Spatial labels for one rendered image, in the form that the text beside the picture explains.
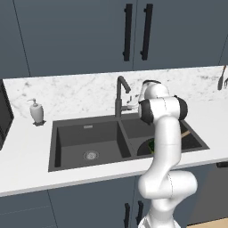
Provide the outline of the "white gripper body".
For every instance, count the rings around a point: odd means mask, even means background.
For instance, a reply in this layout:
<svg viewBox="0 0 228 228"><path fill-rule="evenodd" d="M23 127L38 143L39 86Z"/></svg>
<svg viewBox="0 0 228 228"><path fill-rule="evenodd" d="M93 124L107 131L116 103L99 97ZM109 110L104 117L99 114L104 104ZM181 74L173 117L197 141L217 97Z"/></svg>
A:
<svg viewBox="0 0 228 228"><path fill-rule="evenodd" d="M127 107L130 110L136 109L138 107L139 95L134 95L130 97L130 100L127 102Z"/></svg>

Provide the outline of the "dark grey double sink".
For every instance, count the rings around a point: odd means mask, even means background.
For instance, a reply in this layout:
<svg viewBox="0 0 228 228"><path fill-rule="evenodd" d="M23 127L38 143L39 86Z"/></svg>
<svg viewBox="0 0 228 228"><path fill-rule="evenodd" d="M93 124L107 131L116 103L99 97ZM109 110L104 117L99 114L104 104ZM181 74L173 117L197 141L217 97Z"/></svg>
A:
<svg viewBox="0 0 228 228"><path fill-rule="evenodd" d="M76 118L53 122L50 172L90 167L134 159L137 139L155 133L153 125L143 123L136 113L114 116Z"/></svg>

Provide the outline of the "dark grey tap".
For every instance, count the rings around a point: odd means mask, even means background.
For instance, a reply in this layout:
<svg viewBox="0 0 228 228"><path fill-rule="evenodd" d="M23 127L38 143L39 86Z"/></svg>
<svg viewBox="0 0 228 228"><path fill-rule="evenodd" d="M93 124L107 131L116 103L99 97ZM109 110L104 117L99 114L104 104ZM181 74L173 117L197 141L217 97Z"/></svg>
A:
<svg viewBox="0 0 228 228"><path fill-rule="evenodd" d="M125 110L129 110L127 106L122 105L122 99L121 99L121 86L125 88L126 93L128 94L131 91L131 88L129 84L126 82L126 80L119 76L117 79L117 97L115 100L115 117L120 118L121 112Z"/></svg>

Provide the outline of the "dark hanging kitchen tool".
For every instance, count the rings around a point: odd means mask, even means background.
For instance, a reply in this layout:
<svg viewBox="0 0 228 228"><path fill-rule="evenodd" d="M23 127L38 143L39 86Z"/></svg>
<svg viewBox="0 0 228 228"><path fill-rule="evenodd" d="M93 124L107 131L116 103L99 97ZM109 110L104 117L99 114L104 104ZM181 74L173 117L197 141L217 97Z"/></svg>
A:
<svg viewBox="0 0 228 228"><path fill-rule="evenodd" d="M222 90L223 87L226 88L228 86L228 78L226 80L224 80L225 70L226 70L226 65L224 65L222 75L218 80L218 84L217 84L218 91Z"/></svg>

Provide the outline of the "white soap dispenser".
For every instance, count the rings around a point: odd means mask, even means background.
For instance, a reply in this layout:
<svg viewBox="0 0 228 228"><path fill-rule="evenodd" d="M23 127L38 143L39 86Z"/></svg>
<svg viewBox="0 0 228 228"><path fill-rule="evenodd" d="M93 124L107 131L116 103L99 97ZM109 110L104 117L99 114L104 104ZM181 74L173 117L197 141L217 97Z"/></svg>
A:
<svg viewBox="0 0 228 228"><path fill-rule="evenodd" d="M44 108L41 104L37 103L35 98L32 99L33 104L30 106L30 115L34 120L36 126L41 126L45 123L44 120Z"/></svg>

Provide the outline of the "grey dishwasher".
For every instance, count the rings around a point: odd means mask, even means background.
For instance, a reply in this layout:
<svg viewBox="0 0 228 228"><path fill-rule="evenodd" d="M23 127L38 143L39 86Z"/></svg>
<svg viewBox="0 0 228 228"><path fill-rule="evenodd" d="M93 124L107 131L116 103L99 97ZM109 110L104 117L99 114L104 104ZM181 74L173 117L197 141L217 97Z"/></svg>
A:
<svg viewBox="0 0 228 228"><path fill-rule="evenodd" d="M201 224L228 217L228 167L212 164L198 195L189 224Z"/></svg>

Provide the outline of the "black microwave oven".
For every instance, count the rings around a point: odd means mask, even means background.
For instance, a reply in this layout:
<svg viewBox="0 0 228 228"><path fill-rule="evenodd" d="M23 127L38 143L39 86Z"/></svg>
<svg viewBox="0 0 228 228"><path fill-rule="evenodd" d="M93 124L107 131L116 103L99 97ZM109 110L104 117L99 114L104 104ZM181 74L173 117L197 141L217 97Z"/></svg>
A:
<svg viewBox="0 0 228 228"><path fill-rule="evenodd" d="M4 86L4 81L0 79L0 150L4 146L4 141L9 133L13 119L14 116Z"/></svg>

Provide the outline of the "grey wall cupboard door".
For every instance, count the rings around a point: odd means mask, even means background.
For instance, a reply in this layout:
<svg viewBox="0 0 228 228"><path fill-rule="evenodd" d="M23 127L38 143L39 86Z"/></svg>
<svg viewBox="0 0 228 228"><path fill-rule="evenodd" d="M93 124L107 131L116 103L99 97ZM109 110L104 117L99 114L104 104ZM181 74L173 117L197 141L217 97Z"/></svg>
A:
<svg viewBox="0 0 228 228"><path fill-rule="evenodd" d="M0 78L28 77L29 69L12 0L0 0Z"/></svg>
<svg viewBox="0 0 228 228"><path fill-rule="evenodd" d="M133 69L136 0L14 0L33 77ZM132 4L124 61L126 4Z"/></svg>
<svg viewBox="0 0 228 228"><path fill-rule="evenodd" d="M146 4L153 4L148 59L142 60ZM228 35L228 0L138 0L134 69L219 64Z"/></svg>

